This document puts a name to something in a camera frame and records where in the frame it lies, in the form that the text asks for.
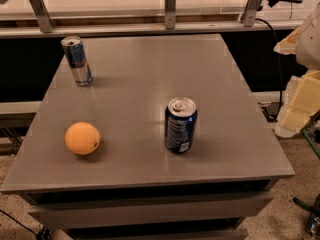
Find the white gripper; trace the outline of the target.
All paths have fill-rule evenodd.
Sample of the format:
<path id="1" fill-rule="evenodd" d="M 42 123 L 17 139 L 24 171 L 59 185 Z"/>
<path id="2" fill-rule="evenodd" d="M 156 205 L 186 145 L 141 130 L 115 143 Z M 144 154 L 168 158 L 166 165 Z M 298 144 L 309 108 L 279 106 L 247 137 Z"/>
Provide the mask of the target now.
<path id="1" fill-rule="evenodd" d="M 299 64 L 309 68 L 301 77 L 292 76 L 284 92 L 275 126 L 275 134 L 291 138 L 299 133 L 320 110 L 320 4 L 306 18 L 301 28 L 278 42 L 274 51 L 295 55 Z"/>

